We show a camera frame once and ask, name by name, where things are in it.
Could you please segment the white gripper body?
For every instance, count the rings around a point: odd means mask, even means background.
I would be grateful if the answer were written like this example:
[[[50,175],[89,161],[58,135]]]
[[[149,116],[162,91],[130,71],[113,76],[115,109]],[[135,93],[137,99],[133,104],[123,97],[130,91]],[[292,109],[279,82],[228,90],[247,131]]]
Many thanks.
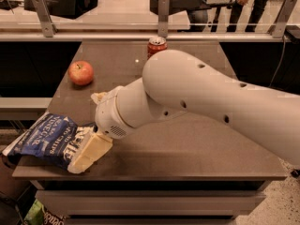
[[[128,127],[123,122],[116,105],[117,94],[121,89],[117,86],[96,104],[95,123],[97,130],[112,139],[121,139],[128,135]]]

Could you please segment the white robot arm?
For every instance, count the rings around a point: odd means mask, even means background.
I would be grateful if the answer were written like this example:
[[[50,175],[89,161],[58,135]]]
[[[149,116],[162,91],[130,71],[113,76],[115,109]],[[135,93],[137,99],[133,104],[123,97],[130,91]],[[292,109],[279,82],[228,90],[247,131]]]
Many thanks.
[[[97,131],[83,137],[67,170],[85,172],[137,128],[181,113],[204,115],[300,166],[300,96],[234,80],[177,50],[152,55],[140,79],[92,95]]]

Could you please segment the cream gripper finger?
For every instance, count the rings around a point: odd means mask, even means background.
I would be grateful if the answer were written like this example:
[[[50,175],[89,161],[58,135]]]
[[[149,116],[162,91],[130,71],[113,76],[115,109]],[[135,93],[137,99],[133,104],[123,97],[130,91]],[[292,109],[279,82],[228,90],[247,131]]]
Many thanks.
[[[84,173],[113,147],[113,140],[98,132],[89,132],[67,166],[70,173]]]
[[[99,104],[99,102],[106,96],[106,92],[93,93],[91,95],[91,99],[95,104]]]

